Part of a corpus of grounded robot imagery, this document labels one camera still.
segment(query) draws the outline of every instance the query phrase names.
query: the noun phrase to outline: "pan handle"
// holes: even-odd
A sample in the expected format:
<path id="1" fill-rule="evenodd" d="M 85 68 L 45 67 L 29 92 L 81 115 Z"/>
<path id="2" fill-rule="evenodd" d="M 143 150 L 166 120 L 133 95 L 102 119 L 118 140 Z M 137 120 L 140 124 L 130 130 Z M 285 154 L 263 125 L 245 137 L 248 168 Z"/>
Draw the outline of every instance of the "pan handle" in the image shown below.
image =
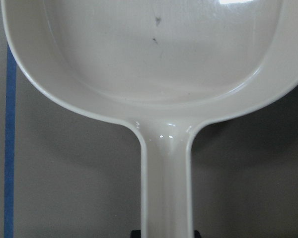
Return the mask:
<path id="1" fill-rule="evenodd" d="M 193 238 L 191 145 L 194 135 L 173 123 L 145 129 L 142 126 L 140 131 L 143 136 L 142 238 Z"/>

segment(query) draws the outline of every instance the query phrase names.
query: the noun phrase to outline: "white ceramic pan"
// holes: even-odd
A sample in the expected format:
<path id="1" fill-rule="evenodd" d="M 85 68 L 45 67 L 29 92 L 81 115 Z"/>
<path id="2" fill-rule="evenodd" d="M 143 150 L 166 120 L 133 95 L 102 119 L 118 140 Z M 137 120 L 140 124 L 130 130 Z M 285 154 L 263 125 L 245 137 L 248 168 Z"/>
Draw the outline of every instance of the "white ceramic pan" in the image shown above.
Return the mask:
<path id="1" fill-rule="evenodd" d="M 142 238 L 191 238 L 204 126 L 298 84 L 298 0 L 1 0 L 11 50 L 61 106 L 141 143 Z"/>

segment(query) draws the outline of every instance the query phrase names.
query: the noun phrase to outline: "white dish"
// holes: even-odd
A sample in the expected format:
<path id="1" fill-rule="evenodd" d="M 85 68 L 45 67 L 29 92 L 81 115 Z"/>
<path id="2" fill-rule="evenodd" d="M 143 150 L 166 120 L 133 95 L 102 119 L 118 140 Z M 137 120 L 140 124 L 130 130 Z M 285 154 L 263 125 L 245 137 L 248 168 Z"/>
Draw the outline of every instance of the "white dish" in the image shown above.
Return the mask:
<path id="1" fill-rule="evenodd" d="M 298 84 L 298 0 L 1 2 L 11 50 L 38 90 L 137 135 L 144 238 L 193 236 L 196 133 Z"/>

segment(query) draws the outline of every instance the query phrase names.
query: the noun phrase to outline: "blue tape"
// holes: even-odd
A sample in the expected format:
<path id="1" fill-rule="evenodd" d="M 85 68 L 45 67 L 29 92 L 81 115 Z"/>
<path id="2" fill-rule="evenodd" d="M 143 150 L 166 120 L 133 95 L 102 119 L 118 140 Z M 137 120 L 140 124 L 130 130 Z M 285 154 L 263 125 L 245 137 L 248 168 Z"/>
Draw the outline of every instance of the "blue tape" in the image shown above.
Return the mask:
<path id="1" fill-rule="evenodd" d="M 4 238 L 13 238 L 16 62 L 7 47 L 4 147 Z"/>

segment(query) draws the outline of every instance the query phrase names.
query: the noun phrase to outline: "dark stain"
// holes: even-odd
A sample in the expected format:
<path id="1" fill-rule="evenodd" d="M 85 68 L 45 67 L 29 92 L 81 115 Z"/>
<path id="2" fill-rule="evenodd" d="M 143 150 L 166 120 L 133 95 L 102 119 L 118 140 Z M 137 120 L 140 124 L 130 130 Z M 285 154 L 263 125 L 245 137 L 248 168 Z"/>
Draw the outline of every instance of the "dark stain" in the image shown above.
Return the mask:
<path id="1" fill-rule="evenodd" d="M 161 22 L 161 17 L 155 17 L 155 25 L 158 26 Z"/>

